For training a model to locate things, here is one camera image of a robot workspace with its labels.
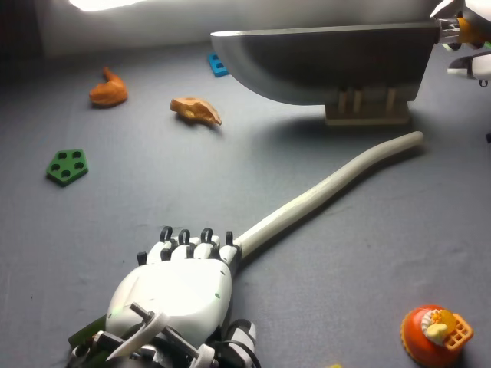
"orange toy food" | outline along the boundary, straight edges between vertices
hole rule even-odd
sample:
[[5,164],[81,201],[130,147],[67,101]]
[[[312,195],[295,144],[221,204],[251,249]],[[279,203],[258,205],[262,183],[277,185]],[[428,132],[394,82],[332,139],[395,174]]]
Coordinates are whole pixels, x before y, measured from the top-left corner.
[[[439,310],[439,305],[428,304],[412,310],[403,320],[400,336],[407,353],[419,364],[429,368],[447,368],[455,363],[465,343],[473,336],[469,324],[458,314],[454,314],[456,325],[449,330],[443,344],[434,343],[425,336],[422,322],[425,314]],[[441,322],[441,317],[433,318],[432,323]]]
[[92,103],[102,107],[111,107],[126,101],[128,89],[121,78],[107,67],[104,68],[104,76],[107,83],[98,84],[89,94]]
[[170,109],[180,116],[206,123],[222,125],[215,108],[205,100],[196,97],[174,98],[170,101]]

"beige holder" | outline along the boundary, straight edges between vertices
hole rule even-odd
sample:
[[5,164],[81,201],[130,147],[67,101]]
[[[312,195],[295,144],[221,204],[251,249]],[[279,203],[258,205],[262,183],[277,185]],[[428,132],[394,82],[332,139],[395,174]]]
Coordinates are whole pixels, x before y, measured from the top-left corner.
[[401,125],[409,122],[407,102],[396,101],[397,88],[387,89],[385,103],[363,103],[363,91],[355,90],[352,106],[348,92],[340,91],[337,106],[325,107],[326,124],[329,126]]

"green pentagon block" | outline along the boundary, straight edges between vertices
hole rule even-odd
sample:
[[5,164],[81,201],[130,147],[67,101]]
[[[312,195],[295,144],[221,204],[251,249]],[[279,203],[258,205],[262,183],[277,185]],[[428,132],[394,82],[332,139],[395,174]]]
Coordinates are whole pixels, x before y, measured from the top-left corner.
[[58,151],[46,169],[46,175],[60,186],[67,186],[89,171],[82,149]]

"gray table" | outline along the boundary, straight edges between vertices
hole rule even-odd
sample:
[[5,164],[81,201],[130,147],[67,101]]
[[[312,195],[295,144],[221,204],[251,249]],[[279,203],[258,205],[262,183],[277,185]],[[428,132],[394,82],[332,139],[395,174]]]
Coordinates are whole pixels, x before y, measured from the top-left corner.
[[[446,75],[463,53],[434,51],[412,126],[360,131],[214,78],[209,50],[29,64],[1,88],[0,365],[63,367],[67,337],[105,313],[164,225],[239,235],[365,149],[422,130],[424,154],[366,176],[244,267],[233,317],[256,322],[264,367],[408,368],[400,322],[435,302],[475,328],[462,366],[488,367],[491,95]],[[106,65],[130,99],[95,110]],[[169,102],[186,95],[214,104],[222,127],[177,121]],[[62,189],[44,170],[74,148],[89,173]]]

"stand base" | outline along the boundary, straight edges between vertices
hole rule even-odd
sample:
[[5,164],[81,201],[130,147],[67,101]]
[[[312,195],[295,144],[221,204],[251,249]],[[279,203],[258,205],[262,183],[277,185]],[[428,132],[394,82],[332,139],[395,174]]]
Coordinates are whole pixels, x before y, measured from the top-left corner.
[[325,107],[326,124],[333,127],[373,125],[403,125],[409,123],[410,114],[406,102],[394,103],[390,111],[380,104],[364,104],[359,112],[340,112],[338,106]]

